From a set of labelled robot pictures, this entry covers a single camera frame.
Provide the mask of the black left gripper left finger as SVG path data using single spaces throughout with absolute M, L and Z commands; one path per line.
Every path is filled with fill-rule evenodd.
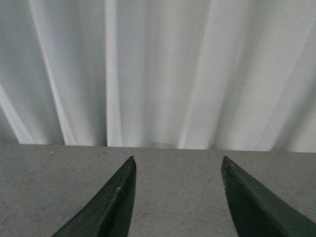
M 136 163 L 131 156 L 55 237 L 128 236 L 136 189 Z

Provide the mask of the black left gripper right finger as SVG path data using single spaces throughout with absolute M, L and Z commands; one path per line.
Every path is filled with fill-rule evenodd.
M 240 237 L 314 237 L 316 224 L 225 156 L 221 173 Z

